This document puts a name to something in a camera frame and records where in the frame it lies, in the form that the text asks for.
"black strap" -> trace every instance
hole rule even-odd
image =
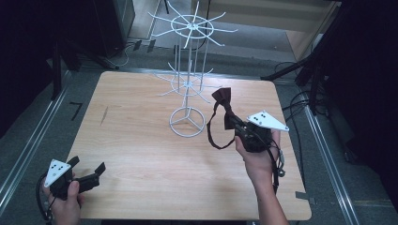
[[[273,183],[273,187],[274,187],[274,192],[276,194],[276,191],[278,190],[278,186],[279,186],[279,173],[278,173],[278,167],[276,166],[276,161],[274,158],[272,158],[272,171],[273,171],[273,178],[274,178],[274,183]]]
[[[208,137],[208,141],[210,142],[211,146],[221,150],[224,149],[226,147],[228,147],[229,145],[231,145],[231,143],[234,142],[235,139],[232,139],[227,145],[223,146],[223,147],[219,147],[216,143],[214,143],[213,141],[213,137],[211,137],[211,131],[210,131],[210,126],[211,126],[211,120],[214,118],[214,116],[216,115],[216,111],[217,111],[217,107],[220,104],[218,102],[216,102],[216,104],[214,104],[214,113],[211,115],[210,120],[207,123],[207,137]]]

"black curtain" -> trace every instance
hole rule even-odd
[[[0,3],[0,138],[52,80],[50,24],[41,1]]]
[[[398,209],[397,1],[343,1],[348,13],[317,59],[355,137],[346,146],[375,170]]]

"finger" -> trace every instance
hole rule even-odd
[[[273,141],[280,146],[281,143],[281,131],[280,130],[272,130],[272,139]]]
[[[73,203],[76,203],[77,201],[77,196],[79,195],[79,182],[77,181],[72,181],[68,187],[68,199],[67,201],[74,201]]]
[[[43,193],[48,197],[50,195],[50,188],[49,187],[45,187],[44,186],[44,182],[46,180],[46,177],[43,178],[43,180],[41,181],[41,190],[43,191]]]
[[[243,142],[238,136],[235,136],[235,148],[242,156],[246,152]]]

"electrical cord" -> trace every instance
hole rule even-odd
[[[127,50],[128,50],[129,48],[131,48],[132,46],[135,46],[135,43],[134,43],[134,44],[131,44],[131,45],[128,45],[128,46],[125,47],[124,53],[125,53],[127,59],[126,59],[126,62],[124,62],[123,64],[116,64],[116,63],[112,62],[111,60],[109,60],[109,59],[107,59],[107,58],[105,58],[105,60],[106,60],[108,63],[114,65],[114,66],[116,67],[116,69],[119,69],[119,68],[121,68],[121,67],[124,67],[124,66],[129,62],[129,60],[130,60],[129,55],[127,54]]]
[[[302,101],[299,101],[299,102],[297,102],[297,103],[294,103],[294,104],[291,106],[291,108],[294,108],[294,107],[298,107],[298,108],[295,109],[295,110],[285,119],[285,121],[287,122],[287,121],[289,121],[290,119],[292,119],[293,116],[295,116],[295,115],[301,113],[301,112],[304,110],[305,106],[307,106],[307,105],[309,105],[309,104],[310,104],[310,100],[302,100]],[[315,106],[323,106],[323,105],[324,105],[323,100],[317,100],[317,101],[315,102]],[[318,110],[318,108],[316,108],[316,107],[315,107],[315,110],[316,110],[316,112],[317,112],[318,114],[322,114],[322,115],[328,116],[328,110],[325,110],[325,112],[320,112],[320,111]]]
[[[41,198],[40,198],[40,192],[41,190],[41,186],[43,184],[43,180],[44,178],[47,176],[47,173],[45,172],[39,179],[38,182],[36,184],[36,201],[38,203],[38,210],[40,211],[41,216],[43,217],[46,225],[52,225],[52,220],[53,220],[53,214],[51,213],[51,206],[53,205],[53,203],[55,202],[55,199],[53,199],[53,201],[51,202],[51,204],[48,206],[47,210],[44,209],[43,204],[41,202]]]
[[[302,94],[304,94],[304,93],[305,93],[305,92],[300,92],[300,93],[298,93],[297,95],[295,95],[295,96],[292,98],[292,100],[290,101],[290,105],[293,105],[294,100],[295,100],[298,96],[300,96],[300,95],[302,95]],[[301,170],[301,179],[302,179],[302,183],[303,183],[304,188],[305,188],[306,185],[305,185],[305,173],[304,173],[303,158],[302,158],[301,138],[300,138],[300,136],[299,136],[299,129],[298,129],[298,126],[297,126],[297,124],[296,124],[296,120],[295,120],[295,116],[293,115],[292,108],[293,108],[293,107],[290,107],[289,109],[290,109],[290,114],[292,115],[291,118],[292,118],[293,126],[295,127],[295,131],[296,131],[296,134],[297,134],[297,137],[298,137],[298,154],[299,154],[299,164],[300,164],[300,170]]]
[[[291,108],[291,107],[299,106],[299,105],[306,104],[306,103],[308,103],[308,100],[301,100],[301,101],[298,101],[298,102],[296,102],[296,103],[294,103],[294,104],[292,104],[292,105],[283,107],[283,108],[282,108],[282,111],[286,111],[286,110],[288,110],[288,109]]]
[[[277,72],[277,68],[278,68],[278,66],[280,66],[280,65],[283,65],[283,64],[295,64],[294,62],[281,62],[281,63],[279,63],[279,64],[277,64],[277,65],[275,65],[275,67],[274,67],[274,73],[276,73]]]

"floor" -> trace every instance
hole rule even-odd
[[[191,1],[173,0],[170,2],[180,12],[189,11],[191,8]],[[175,14],[170,9],[170,14],[167,15],[163,1],[160,1],[157,15],[163,18],[174,18]],[[215,24],[222,29],[238,29],[235,34],[218,33],[214,37],[215,40],[225,44],[224,47],[216,46],[214,43],[208,45],[209,64],[211,61],[218,61],[219,58],[221,61],[223,57],[230,60],[230,65],[223,61],[215,65],[215,76],[258,79],[260,75],[271,74],[295,62],[283,30],[221,22]],[[153,34],[161,34],[167,30],[167,27],[164,23],[157,21],[153,26]],[[130,43],[137,41],[138,39],[129,39]],[[140,50],[134,51],[130,48],[109,60],[115,64],[123,64],[127,61],[128,63],[121,67],[122,71],[143,71],[143,68],[144,70],[167,69],[167,66],[159,65],[158,62],[163,64],[164,61],[174,59],[173,48],[176,39],[169,35],[156,37],[155,48],[152,52],[148,49],[150,39],[142,41],[143,46]],[[240,67],[235,69],[234,65],[240,65]],[[45,99],[51,95],[51,88],[46,89],[37,98],[35,104],[23,113],[8,135],[0,140],[2,158],[6,158],[12,165],[17,162],[12,170],[23,171],[20,177],[13,177],[8,176],[12,174],[11,167],[2,166],[1,168],[0,178],[5,181],[4,184],[8,181],[17,185],[20,183],[18,187],[9,190],[9,192],[15,191],[11,196],[4,194],[4,188],[7,186],[1,188],[1,197],[6,197],[2,199],[0,207],[1,224],[15,224],[15,221],[24,221],[19,224],[32,224],[32,221],[41,221],[35,206],[28,209],[21,207],[21,203],[24,203],[23,205],[35,204],[33,191],[30,188],[35,181],[30,178],[38,177],[42,173],[41,169],[46,167],[43,163],[53,158],[54,154],[62,158],[68,155],[70,145],[83,119],[83,114],[78,113],[76,119],[71,121],[70,118],[76,113],[76,106],[70,103],[89,101],[100,72],[100,67],[84,61],[81,72],[72,72],[65,77],[65,83],[69,83],[69,87],[63,98],[58,99],[59,102],[53,102],[53,105],[49,106]],[[295,86],[295,76],[296,73],[292,72],[275,81],[283,107],[289,106],[298,92],[308,90],[307,86]],[[48,111],[49,109],[57,109],[58,112]],[[330,120],[322,115],[312,116],[307,108],[297,107],[293,110],[294,119],[288,119],[291,113],[288,110],[285,111],[285,118],[288,120],[288,126],[292,128],[290,132],[292,143],[313,211],[312,218],[301,221],[300,224],[398,224],[397,213],[384,192],[378,175],[365,165],[353,165],[345,161],[342,144]],[[36,125],[45,113],[54,120],[41,121],[42,123],[39,124],[44,133],[36,134],[39,142],[29,142],[32,133],[35,134]],[[68,133],[62,132],[63,128],[68,128]],[[34,151],[29,155],[25,153],[27,148]],[[15,151],[5,151],[5,149],[15,149]],[[25,166],[18,164],[21,156],[31,162]],[[1,162],[2,165],[8,165],[5,161]],[[83,224],[101,224],[101,222],[84,220]]]

